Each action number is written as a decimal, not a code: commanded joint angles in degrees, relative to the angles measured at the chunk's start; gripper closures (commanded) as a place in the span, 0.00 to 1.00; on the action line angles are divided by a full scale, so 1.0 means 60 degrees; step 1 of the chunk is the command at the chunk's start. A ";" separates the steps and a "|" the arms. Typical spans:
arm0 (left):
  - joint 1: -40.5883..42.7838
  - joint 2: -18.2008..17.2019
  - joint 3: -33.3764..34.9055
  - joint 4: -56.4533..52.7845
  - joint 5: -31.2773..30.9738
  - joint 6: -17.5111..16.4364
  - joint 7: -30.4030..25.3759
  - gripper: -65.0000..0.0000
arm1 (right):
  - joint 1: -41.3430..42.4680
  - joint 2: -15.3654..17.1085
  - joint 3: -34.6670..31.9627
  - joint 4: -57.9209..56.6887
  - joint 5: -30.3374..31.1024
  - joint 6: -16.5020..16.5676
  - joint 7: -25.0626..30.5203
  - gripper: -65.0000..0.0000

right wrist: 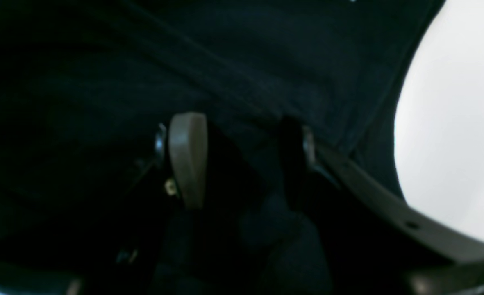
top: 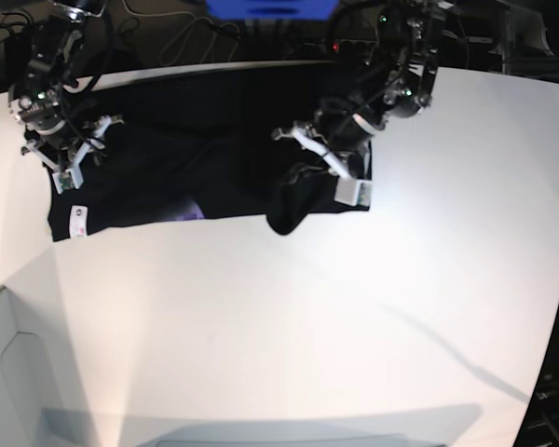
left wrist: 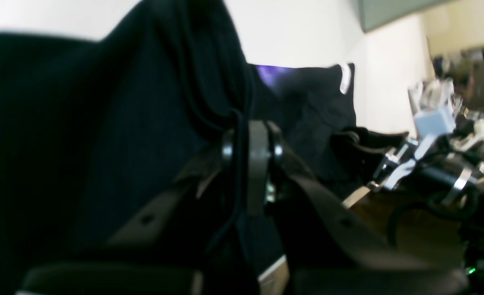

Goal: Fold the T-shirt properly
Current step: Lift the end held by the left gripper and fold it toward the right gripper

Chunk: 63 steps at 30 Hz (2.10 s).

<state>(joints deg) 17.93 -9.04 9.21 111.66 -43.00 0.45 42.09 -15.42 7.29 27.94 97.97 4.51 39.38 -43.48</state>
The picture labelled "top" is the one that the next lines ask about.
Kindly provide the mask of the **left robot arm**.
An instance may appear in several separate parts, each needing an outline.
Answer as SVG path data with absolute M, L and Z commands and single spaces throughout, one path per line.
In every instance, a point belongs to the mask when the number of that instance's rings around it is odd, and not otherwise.
M 375 41 L 346 49 L 335 39 L 342 21 L 373 9 Z M 327 24 L 325 46 L 335 71 L 313 117 L 274 129 L 315 154 L 339 179 L 369 180 L 371 140 L 389 117 L 407 118 L 427 108 L 439 69 L 446 14 L 435 1 L 360 1 L 346 4 Z

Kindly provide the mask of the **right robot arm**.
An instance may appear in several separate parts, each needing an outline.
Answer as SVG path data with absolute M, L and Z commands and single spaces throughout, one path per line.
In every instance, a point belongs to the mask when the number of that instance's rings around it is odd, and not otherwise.
M 25 150 L 34 152 L 53 172 L 64 174 L 75 159 L 103 149 L 97 123 L 83 121 L 89 96 L 105 73 L 114 52 L 114 25 L 105 1 L 55 1 L 31 40 L 31 57 L 22 78 L 8 91 L 15 121 L 31 134 Z M 74 70 L 91 19 L 104 25 L 102 66 L 83 87 Z

